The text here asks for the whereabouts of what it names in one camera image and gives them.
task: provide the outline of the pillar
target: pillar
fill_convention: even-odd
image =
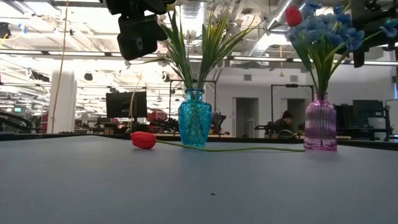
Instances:
[[[60,63],[58,63],[57,67],[54,68],[52,72],[47,134],[57,134],[66,131],[74,132],[75,130],[77,81],[75,77],[75,72],[73,70],[73,61],[64,61],[63,63],[62,76],[58,91],[57,107],[55,113],[53,113],[59,74]]]

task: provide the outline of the red tulip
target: red tulip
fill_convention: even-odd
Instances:
[[[131,134],[132,144],[141,149],[152,149],[156,144],[156,136],[151,133],[136,131]]]
[[[286,22],[289,27],[295,27],[303,21],[301,12],[297,6],[290,6],[285,11]]]

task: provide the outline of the table surface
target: table surface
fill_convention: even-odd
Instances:
[[[201,152],[97,136],[0,142],[0,223],[398,223],[397,172],[398,152],[347,146]]]

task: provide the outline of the man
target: man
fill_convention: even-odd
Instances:
[[[282,118],[275,121],[272,124],[272,129],[276,134],[278,134],[281,130],[289,130],[292,131],[292,114],[289,113],[288,111],[285,111],[284,114],[282,115]]]

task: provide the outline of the ceiling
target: ceiling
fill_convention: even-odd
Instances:
[[[334,0],[330,0],[330,5],[332,5],[332,1],[333,4],[335,3]],[[249,18],[243,22],[243,28],[250,25],[251,19],[253,19],[252,27],[256,27],[247,36],[247,41],[239,44],[233,53],[246,55],[264,34],[262,26],[257,26],[261,23],[262,12],[271,15],[277,9],[278,0],[271,0],[271,2],[268,0],[234,0],[233,2],[232,6],[236,8],[236,18]],[[203,4],[205,6],[205,3],[206,1],[187,1],[186,4]],[[16,10],[15,6],[19,9],[22,8],[24,13]],[[66,1],[0,0],[0,22],[8,22],[12,38],[17,37],[12,41],[6,41],[0,50],[1,81],[8,84],[0,86],[0,106],[3,108],[25,104],[28,106],[27,111],[31,111],[33,114],[41,114],[47,110],[50,83],[32,78],[32,71],[51,80],[53,69],[60,64],[59,55],[63,49],[65,6]],[[221,8],[222,6],[218,6],[216,11],[220,11]],[[132,65],[127,68],[125,61],[120,57],[116,40],[119,34],[118,17],[118,15],[112,16],[106,6],[97,0],[70,0],[69,2],[65,50],[84,52],[81,53],[82,57],[66,57],[66,60],[73,63],[79,87],[76,115],[79,116],[80,113],[106,114],[104,96],[109,92],[109,86],[117,86],[119,91],[133,91],[135,86],[147,87],[148,107],[168,112],[170,83],[164,82],[162,77],[164,74],[169,75],[171,79],[178,79],[178,77],[171,68],[161,67],[157,63],[138,64],[142,62],[134,61],[130,62]],[[283,35],[276,36],[272,41],[270,40],[265,54],[270,57],[294,57],[293,48],[283,44],[284,42],[286,41]],[[165,48],[161,44],[158,49],[165,52]],[[5,50],[25,50],[25,52],[12,54],[12,52],[5,53]],[[36,55],[32,52],[33,50],[39,51],[40,55]],[[112,52],[112,54],[109,53],[109,57],[95,55],[101,52]],[[299,73],[300,71],[298,70],[299,64],[290,67],[285,64],[282,65],[282,68],[285,66],[291,71],[297,70],[288,73]],[[264,70],[248,70],[253,74],[255,82],[252,83],[288,83],[290,81],[288,77],[280,76],[280,63],[269,63],[262,68],[268,68],[270,72],[267,72],[267,75],[262,75],[265,73]],[[92,74],[92,81],[85,80],[86,73]],[[240,84],[244,73],[247,72],[239,66],[226,68],[221,72],[219,84]],[[173,82],[172,87],[176,89],[176,92],[172,96],[170,110],[176,114],[177,108],[184,99],[183,85],[180,82]]]

